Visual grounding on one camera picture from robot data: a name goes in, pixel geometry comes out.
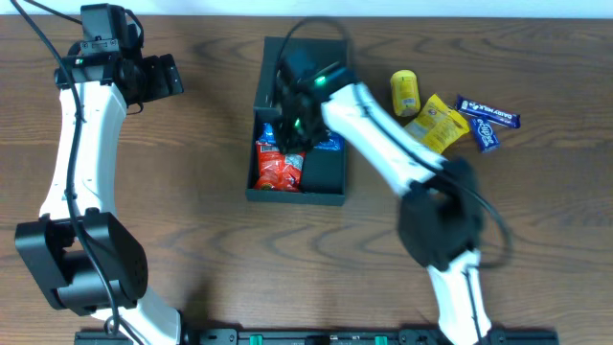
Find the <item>blue Oreo cookie pack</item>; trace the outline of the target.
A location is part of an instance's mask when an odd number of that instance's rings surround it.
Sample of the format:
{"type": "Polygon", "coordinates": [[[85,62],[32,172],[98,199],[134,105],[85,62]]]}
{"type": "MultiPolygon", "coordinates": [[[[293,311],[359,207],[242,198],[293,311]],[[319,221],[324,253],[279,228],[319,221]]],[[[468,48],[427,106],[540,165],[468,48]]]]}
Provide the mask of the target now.
{"type": "MultiPolygon", "coordinates": [[[[270,123],[262,125],[262,133],[257,140],[259,144],[275,146],[276,140],[274,129],[270,123]]],[[[344,139],[335,132],[328,131],[328,139],[315,146],[317,150],[341,150],[344,147],[344,139]]]]}

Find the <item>red snack packet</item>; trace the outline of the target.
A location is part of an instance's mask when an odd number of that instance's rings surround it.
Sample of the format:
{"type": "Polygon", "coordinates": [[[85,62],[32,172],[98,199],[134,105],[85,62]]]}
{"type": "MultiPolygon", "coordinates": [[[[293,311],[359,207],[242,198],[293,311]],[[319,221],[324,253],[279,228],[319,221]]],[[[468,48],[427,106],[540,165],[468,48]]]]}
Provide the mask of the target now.
{"type": "Polygon", "coordinates": [[[282,154],[276,146],[257,142],[259,178],[256,190],[298,193],[306,154],[282,154]]]}

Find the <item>black gift box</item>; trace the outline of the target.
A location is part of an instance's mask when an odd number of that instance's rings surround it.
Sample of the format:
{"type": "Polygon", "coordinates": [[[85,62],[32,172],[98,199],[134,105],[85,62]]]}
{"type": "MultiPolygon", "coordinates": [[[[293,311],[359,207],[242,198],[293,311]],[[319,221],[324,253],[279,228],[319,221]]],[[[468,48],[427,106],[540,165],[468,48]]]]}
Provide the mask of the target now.
{"type": "MultiPolygon", "coordinates": [[[[254,100],[252,139],[262,134],[263,125],[275,120],[279,110],[269,104],[271,76],[277,54],[303,51],[321,67],[347,59],[347,43],[342,40],[291,38],[287,43],[279,36],[264,39],[260,80],[254,100]]],[[[257,190],[260,178],[258,150],[251,147],[249,173],[245,189],[246,198],[254,202],[281,202],[341,206],[345,202],[347,148],[340,150],[314,149],[306,154],[301,183],[297,193],[257,190]]]]}

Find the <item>yellow snack bag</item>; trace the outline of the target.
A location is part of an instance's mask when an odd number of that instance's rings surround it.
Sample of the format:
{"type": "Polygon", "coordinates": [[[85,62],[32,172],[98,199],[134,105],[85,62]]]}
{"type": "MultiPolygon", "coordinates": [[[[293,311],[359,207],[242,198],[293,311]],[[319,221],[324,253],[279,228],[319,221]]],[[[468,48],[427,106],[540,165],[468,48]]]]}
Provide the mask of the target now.
{"type": "Polygon", "coordinates": [[[427,100],[405,129],[415,140],[438,154],[469,133],[467,120],[437,94],[427,100]]]}

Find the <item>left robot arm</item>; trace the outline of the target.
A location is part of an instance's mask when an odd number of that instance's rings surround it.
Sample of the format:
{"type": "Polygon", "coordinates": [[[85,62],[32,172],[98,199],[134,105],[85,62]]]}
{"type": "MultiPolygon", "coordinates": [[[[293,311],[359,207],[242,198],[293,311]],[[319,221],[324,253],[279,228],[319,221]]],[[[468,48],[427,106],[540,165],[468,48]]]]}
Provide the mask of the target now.
{"type": "Polygon", "coordinates": [[[142,245],[117,218],[115,172],[133,104],[183,91],[171,55],[138,43],[85,41],[55,71],[62,120],[57,161],[37,220],[17,225],[15,247],[55,310],[101,320],[107,336],[179,344],[182,318],[148,286],[142,245]]]}

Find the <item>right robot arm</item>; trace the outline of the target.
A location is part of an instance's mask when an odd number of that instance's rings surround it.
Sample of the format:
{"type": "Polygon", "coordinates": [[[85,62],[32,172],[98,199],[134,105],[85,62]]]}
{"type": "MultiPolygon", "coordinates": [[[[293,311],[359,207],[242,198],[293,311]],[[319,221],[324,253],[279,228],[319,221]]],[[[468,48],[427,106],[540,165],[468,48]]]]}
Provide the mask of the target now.
{"type": "Polygon", "coordinates": [[[398,235],[428,271],[441,332],[452,344],[482,343],[491,328],[478,272],[483,200],[467,162],[413,139],[342,62],[320,67],[303,51],[278,55],[272,92],[280,151],[310,151],[331,132],[353,145],[399,198],[398,235]]]}

